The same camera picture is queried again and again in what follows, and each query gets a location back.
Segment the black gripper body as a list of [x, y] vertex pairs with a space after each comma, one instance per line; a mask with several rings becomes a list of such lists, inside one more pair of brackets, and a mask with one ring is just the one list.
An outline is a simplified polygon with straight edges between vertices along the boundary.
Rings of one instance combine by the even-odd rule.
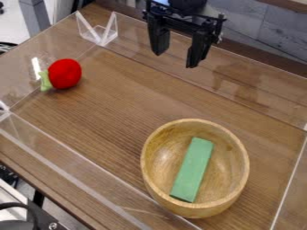
[[191, 23], [193, 26], [200, 26], [206, 22], [211, 23], [214, 43], [220, 43], [222, 28], [227, 18], [207, 3], [207, 0], [147, 0], [145, 13], [153, 13], [183, 23]]

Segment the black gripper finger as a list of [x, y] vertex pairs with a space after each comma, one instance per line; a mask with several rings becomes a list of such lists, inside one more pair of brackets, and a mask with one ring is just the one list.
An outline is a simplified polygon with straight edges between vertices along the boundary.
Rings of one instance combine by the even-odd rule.
[[196, 31], [192, 37], [192, 45], [188, 48], [185, 67], [195, 68], [199, 62], [207, 58], [207, 52], [211, 48], [212, 36], [207, 31]]
[[148, 15], [148, 38], [152, 52], [161, 55], [169, 48], [171, 31], [164, 26], [164, 19], [153, 14]]

